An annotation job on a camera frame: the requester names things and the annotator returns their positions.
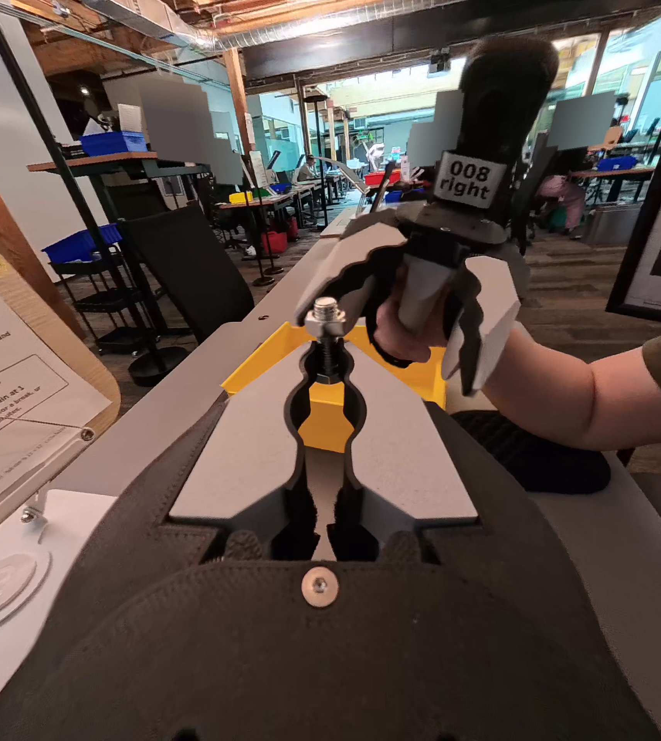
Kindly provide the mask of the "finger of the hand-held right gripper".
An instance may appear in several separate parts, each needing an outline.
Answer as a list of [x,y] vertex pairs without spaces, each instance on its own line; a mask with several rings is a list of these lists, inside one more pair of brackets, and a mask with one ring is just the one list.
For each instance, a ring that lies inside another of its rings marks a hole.
[[303,291],[295,308],[295,325],[305,328],[305,316],[316,298],[333,297],[345,312],[347,336],[366,316],[375,292],[395,280],[407,243],[398,228],[381,222],[340,239]]
[[466,258],[450,298],[456,309],[441,364],[445,380],[459,375],[461,393],[479,393],[500,361],[520,310],[506,261],[486,255]]

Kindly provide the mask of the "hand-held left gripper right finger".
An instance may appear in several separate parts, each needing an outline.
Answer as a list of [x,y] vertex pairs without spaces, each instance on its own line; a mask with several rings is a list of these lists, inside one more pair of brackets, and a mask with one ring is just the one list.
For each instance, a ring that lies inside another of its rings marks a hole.
[[338,561],[374,561],[399,532],[478,522],[474,503],[432,418],[439,411],[345,342],[343,483],[328,539]]

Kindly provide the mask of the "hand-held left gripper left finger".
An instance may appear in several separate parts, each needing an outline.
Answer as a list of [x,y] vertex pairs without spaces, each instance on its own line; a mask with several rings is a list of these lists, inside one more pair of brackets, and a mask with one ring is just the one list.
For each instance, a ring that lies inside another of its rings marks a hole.
[[310,560],[316,506],[299,429],[310,415],[316,344],[306,342],[234,394],[175,503],[175,523],[252,532],[276,560]]

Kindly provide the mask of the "silver hex nut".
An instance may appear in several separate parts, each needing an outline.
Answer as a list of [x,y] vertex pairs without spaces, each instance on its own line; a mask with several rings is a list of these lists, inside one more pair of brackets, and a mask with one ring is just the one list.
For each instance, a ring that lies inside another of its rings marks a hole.
[[328,312],[320,316],[314,310],[310,310],[305,316],[304,327],[308,334],[316,339],[344,337],[347,334],[345,312],[336,309],[333,316]]

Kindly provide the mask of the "yellow plastic bin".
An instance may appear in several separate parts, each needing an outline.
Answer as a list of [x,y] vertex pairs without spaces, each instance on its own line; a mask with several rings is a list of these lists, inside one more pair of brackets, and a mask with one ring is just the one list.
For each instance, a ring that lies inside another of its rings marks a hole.
[[[447,383],[441,377],[442,348],[431,351],[425,364],[412,364],[406,368],[390,365],[382,359],[368,339],[364,320],[359,320],[347,339],[366,353],[375,362],[407,384],[424,400],[446,408]],[[222,384],[230,395],[241,391],[267,371],[270,367],[287,357],[301,345],[310,341],[304,328],[285,322],[261,346],[249,356]],[[309,391],[310,415],[299,428],[299,434],[307,447],[342,453],[352,433],[351,423],[343,413],[344,390],[341,384],[326,385],[315,383]]]

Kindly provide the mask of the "silver hex bolt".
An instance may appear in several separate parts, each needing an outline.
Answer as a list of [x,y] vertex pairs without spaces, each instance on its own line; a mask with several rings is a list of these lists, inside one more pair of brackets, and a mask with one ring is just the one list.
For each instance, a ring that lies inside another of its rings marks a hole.
[[[318,297],[314,301],[313,310],[322,316],[328,312],[331,316],[334,315],[334,310],[339,309],[338,303],[333,297]],[[339,382],[339,372],[336,361],[335,346],[337,338],[334,337],[322,337],[317,339],[322,355],[322,371],[318,373],[318,382],[323,384],[336,384]]]

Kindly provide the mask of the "person's right forearm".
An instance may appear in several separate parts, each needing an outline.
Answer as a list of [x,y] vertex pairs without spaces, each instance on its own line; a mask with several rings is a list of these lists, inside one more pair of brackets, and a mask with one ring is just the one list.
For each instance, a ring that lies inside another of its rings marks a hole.
[[571,448],[661,443],[661,388],[640,348],[588,364],[516,327],[483,393],[515,425]]

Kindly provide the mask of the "person's right hand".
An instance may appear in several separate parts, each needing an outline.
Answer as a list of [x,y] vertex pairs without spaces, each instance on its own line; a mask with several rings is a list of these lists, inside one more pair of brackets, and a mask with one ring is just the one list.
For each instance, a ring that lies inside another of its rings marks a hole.
[[454,321],[462,309],[450,284],[437,293],[423,329],[410,332],[399,318],[400,303],[406,286],[407,267],[397,270],[391,292],[376,311],[372,343],[378,353],[390,364],[426,363],[433,347],[446,347]]

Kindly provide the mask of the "black pole stand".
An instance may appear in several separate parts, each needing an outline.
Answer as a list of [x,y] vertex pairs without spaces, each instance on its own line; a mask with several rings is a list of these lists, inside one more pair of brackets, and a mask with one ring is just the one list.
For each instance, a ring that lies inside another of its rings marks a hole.
[[29,116],[35,125],[51,159],[61,177],[68,194],[73,200],[79,216],[93,239],[95,249],[99,252],[104,267],[110,272],[113,282],[122,298],[126,300],[126,307],[144,342],[146,351],[135,358],[129,366],[132,381],[142,387],[152,387],[165,378],[179,363],[187,357],[187,351],[180,347],[158,348],[154,334],[148,329],[139,311],[138,303],[134,301],[132,292],[125,284],[119,267],[113,262],[110,246],[102,238],[100,228],[91,212],[89,205],[81,192],[75,176],[66,163],[64,154],[59,149],[47,120],[29,87],[26,77],[17,62],[14,53],[0,28],[0,58],[12,79],[12,82],[23,102]]

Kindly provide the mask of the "white stand base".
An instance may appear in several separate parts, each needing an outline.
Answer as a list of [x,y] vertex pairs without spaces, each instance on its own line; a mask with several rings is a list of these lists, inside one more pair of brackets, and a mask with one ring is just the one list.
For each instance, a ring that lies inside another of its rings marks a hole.
[[0,692],[32,650],[66,575],[113,503],[109,496],[53,490],[43,514],[25,519],[19,508],[0,524]]

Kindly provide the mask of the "black cart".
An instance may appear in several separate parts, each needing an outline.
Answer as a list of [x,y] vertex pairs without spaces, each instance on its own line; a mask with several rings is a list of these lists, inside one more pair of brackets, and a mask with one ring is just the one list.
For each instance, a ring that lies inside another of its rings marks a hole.
[[132,313],[139,308],[140,295],[123,266],[122,257],[110,252],[105,259],[96,250],[88,260],[51,263],[98,353],[135,359],[145,352],[146,341]]

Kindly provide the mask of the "wooden desk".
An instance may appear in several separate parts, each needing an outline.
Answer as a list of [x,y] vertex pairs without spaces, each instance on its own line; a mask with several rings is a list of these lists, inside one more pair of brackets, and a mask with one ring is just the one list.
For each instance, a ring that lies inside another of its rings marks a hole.
[[[67,160],[73,176],[88,178],[109,224],[169,210],[156,180],[210,173],[204,164],[161,160],[153,152],[123,152]],[[108,188],[103,176],[124,174],[134,184]]]

